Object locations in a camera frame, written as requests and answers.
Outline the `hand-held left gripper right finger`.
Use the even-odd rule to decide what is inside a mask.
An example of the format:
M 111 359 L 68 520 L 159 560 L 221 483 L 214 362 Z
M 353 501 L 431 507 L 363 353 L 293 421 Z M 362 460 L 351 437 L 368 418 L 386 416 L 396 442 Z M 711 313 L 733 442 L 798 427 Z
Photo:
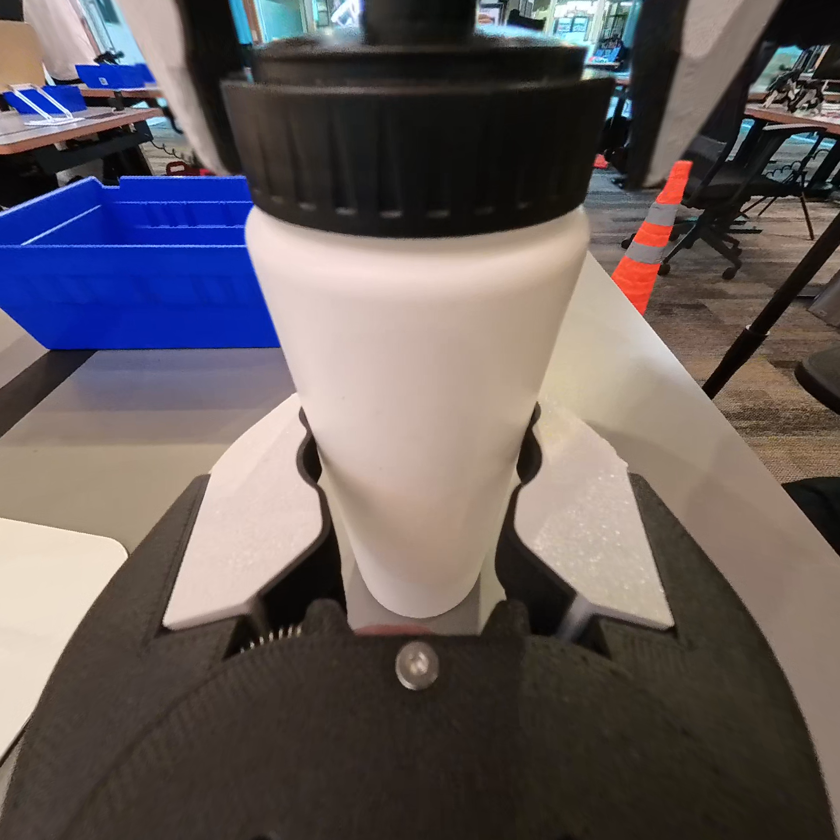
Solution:
M 521 441 L 497 543 L 497 579 L 533 634 L 576 640 L 610 618 L 668 631 L 674 617 L 626 462 L 544 394 Z

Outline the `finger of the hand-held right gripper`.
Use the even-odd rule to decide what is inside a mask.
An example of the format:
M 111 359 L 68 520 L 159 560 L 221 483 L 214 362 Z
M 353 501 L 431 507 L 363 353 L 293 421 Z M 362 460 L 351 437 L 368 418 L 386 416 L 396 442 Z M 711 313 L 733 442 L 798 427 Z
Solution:
M 635 28 L 624 187 L 653 188 L 688 150 L 781 1 L 645 1 Z
M 244 175 L 257 108 L 230 2 L 119 6 L 199 161 L 218 175 Z

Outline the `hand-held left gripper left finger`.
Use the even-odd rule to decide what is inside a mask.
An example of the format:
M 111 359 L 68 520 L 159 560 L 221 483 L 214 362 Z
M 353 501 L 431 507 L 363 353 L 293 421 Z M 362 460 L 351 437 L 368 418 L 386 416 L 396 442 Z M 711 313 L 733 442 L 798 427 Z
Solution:
M 321 465 L 299 395 L 211 468 L 163 615 L 170 631 L 243 616 L 326 533 Z

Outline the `white bottle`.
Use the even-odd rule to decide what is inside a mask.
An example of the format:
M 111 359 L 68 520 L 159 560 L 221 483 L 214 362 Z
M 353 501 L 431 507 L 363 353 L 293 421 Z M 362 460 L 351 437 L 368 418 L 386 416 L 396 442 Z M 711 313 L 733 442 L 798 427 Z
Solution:
M 589 247 L 535 226 L 373 238 L 254 207 L 248 254 L 378 603 L 439 616 L 474 587 Z

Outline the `black bottle lid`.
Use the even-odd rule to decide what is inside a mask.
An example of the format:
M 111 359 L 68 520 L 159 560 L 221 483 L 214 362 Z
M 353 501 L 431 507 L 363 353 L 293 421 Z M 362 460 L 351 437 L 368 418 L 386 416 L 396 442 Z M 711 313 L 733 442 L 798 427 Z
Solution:
M 585 52 L 476 26 L 475 2 L 363 2 L 222 82 L 254 204 L 373 238 L 492 235 L 582 205 L 613 95 Z

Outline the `small blue plastic bin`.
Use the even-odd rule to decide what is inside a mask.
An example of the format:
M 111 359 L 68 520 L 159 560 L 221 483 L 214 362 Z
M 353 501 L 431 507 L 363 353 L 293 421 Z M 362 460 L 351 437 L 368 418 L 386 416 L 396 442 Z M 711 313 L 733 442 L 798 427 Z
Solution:
M 3 99 L 21 116 L 39 119 L 74 119 L 88 110 L 75 86 L 16 86 L 6 90 Z
M 92 90 L 140 90 L 152 87 L 155 78 L 144 63 L 114 65 L 109 63 L 76 64 L 78 78 Z

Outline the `black office chair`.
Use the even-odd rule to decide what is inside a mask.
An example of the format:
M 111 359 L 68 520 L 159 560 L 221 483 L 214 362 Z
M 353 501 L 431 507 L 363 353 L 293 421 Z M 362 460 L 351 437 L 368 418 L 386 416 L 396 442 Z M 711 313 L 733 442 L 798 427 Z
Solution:
M 676 244 L 658 269 L 662 277 L 670 272 L 670 263 L 681 250 L 702 241 L 729 263 L 722 278 L 733 279 L 742 267 L 742 247 L 729 229 L 741 215 L 742 206 L 753 197 L 793 195 L 792 184 L 764 173 L 774 154 L 794 135 L 793 124 L 754 120 L 739 151 L 729 157 L 739 138 L 750 83 L 748 70 L 736 77 L 686 152 L 692 167 L 682 206 L 700 214 L 675 226 L 671 237 Z

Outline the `wooden top desk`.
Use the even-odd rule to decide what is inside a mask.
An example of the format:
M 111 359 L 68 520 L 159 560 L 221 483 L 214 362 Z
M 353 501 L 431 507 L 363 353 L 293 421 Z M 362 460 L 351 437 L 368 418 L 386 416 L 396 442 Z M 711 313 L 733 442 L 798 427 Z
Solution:
M 2 207 L 50 192 L 59 173 L 101 161 L 106 175 L 152 175 L 142 148 L 152 141 L 158 108 L 90 108 L 70 122 L 2 113 Z

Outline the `orange traffic cone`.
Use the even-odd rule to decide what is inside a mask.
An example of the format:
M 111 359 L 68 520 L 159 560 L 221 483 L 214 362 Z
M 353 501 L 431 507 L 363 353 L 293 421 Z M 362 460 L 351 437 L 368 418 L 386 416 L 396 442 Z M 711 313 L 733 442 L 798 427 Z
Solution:
M 613 283 L 641 315 L 645 315 L 655 288 L 691 167 L 689 161 L 678 161 L 673 165 L 665 185 L 612 273 Z

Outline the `black slanted stand leg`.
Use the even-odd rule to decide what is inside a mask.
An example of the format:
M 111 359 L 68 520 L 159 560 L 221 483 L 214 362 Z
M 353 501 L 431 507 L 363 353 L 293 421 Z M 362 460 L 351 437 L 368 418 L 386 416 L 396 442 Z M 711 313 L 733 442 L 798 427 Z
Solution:
M 732 377 L 752 358 L 792 302 L 814 279 L 817 272 L 834 255 L 839 246 L 839 214 L 808 249 L 783 284 L 772 295 L 759 314 L 745 326 L 710 373 L 702 391 L 712 400 Z

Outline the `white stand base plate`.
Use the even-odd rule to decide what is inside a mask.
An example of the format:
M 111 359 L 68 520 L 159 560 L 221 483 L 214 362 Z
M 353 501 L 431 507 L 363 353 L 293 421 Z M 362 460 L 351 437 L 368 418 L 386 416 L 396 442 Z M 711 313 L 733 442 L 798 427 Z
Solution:
M 127 557 L 114 539 L 1 520 L 2 758 L 82 618 Z

